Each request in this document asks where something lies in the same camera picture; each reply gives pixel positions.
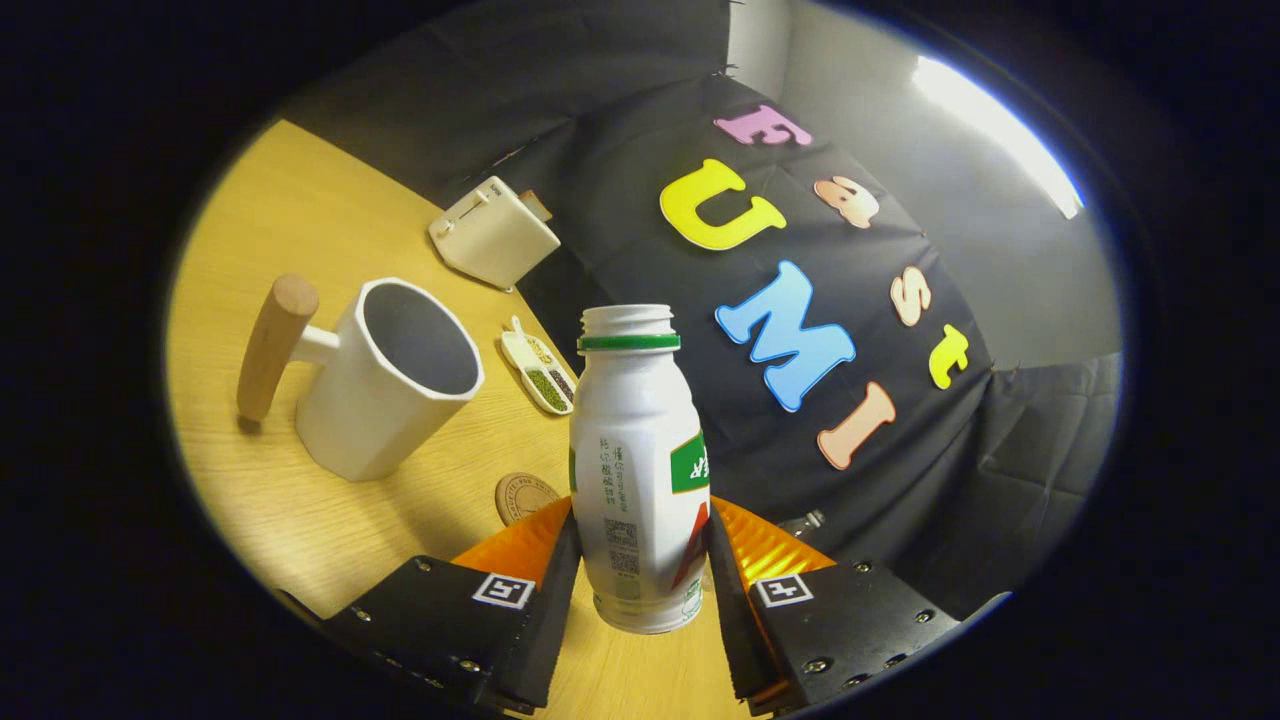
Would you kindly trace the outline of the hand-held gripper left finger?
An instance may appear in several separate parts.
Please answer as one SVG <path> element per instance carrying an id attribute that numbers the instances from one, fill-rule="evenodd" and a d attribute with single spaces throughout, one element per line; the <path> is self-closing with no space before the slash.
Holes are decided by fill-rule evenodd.
<path id="1" fill-rule="evenodd" d="M 549 698 L 581 556 L 561 498 L 454 559 L 406 560 L 323 629 L 452 703 L 530 715 Z"/>

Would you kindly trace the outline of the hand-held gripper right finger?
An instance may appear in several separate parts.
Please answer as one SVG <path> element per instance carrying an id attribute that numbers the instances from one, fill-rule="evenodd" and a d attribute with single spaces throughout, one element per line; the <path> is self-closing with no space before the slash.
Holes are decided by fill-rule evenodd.
<path id="1" fill-rule="evenodd" d="M 852 698 L 961 625 L 884 565 L 836 561 L 726 500 L 703 538 L 733 693 L 755 717 Z"/>

